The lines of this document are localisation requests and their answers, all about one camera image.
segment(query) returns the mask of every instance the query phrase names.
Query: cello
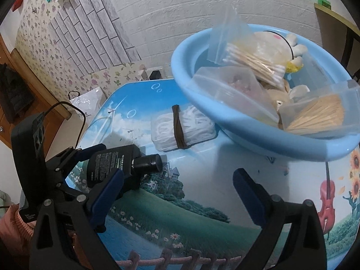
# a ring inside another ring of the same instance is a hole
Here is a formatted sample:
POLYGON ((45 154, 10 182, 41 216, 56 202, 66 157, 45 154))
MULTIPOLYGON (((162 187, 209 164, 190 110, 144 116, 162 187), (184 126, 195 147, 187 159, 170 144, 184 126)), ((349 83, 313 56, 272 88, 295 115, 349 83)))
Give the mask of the cello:
POLYGON ((329 164, 325 162, 325 165, 326 180, 320 185, 320 200, 323 202, 323 205, 317 215, 319 216, 323 234, 328 234, 327 239, 329 239, 329 232, 332 230, 335 223, 335 209, 333 206, 335 198, 335 183, 330 180, 329 164))

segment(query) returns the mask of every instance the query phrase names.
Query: wind turbine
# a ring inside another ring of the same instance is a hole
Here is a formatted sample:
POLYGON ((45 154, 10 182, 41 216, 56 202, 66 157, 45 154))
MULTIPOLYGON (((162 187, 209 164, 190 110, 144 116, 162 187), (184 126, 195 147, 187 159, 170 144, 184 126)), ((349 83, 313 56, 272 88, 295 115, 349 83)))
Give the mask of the wind turbine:
POLYGON ((101 126, 100 130, 98 131, 98 134, 96 135, 95 139, 93 140, 91 146, 95 145, 95 142, 96 142, 96 140, 98 139, 101 131, 102 131, 103 128, 105 127, 105 124, 106 124, 106 122, 107 122, 108 119, 110 119, 110 121, 111 121, 110 135, 112 134, 113 125, 114 125, 115 112, 116 112, 117 108, 121 105, 121 103, 124 101, 125 98, 127 98, 127 96, 125 96, 125 97, 121 100, 121 102, 116 106, 116 108, 114 108, 114 109, 111 108, 111 104, 109 105, 109 107, 107 108, 108 113, 109 113, 109 116, 107 116, 107 118, 105 119, 103 125, 101 126))

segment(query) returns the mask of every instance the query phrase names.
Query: wooden fence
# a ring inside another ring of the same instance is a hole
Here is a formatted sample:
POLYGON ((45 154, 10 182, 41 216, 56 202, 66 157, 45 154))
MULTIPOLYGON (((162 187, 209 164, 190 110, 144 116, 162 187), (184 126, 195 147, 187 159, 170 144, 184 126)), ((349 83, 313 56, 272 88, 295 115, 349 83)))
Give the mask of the wooden fence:
POLYGON ((166 270, 168 265, 182 265, 181 270, 194 270, 197 265, 202 265, 200 270, 211 270, 217 266, 217 270, 235 270, 240 264, 241 256, 234 258, 217 259, 216 255, 210 258, 201 257, 201 252, 191 250, 191 256, 183 258, 172 258, 172 251, 163 249, 160 258, 152 260, 140 260, 140 255, 132 250, 128 260, 116 261, 125 270, 136 270, 138 266, 155 266, 155 270, 166 270))

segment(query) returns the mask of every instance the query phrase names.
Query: sunflower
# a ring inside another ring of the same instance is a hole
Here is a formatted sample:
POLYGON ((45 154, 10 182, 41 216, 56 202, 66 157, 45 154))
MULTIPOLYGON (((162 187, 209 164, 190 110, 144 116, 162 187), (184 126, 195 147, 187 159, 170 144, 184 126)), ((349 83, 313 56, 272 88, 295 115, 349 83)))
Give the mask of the sunflower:
POLYGON ((352 179, 351 185, 351 197, 353 200, 359 198, 360 193, 360 180, 358 177, 354 176, 352 179))
POLYGON ((353 171, 360 171, 360 153, 357 150, 351 153, 350 165, 353 171))

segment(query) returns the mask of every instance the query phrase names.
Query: red object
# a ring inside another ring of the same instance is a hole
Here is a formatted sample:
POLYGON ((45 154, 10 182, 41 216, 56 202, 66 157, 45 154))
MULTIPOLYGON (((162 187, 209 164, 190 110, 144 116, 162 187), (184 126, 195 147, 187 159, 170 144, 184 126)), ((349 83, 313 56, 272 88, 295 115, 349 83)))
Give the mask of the red object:
POLYGON ((13 6, 11 7, 11 10, 14 12, 17 8, 21 6, 24 0, 16 0, 13 6))
POLYGON ((334 227, 335 209, 333 201, 335 198, 335 183, 330 180, 329 165, 326 162, 326 180, 320 185, 320 200, 323 202, 320 212, 318 212, 323 234, 328 234, 334 227))

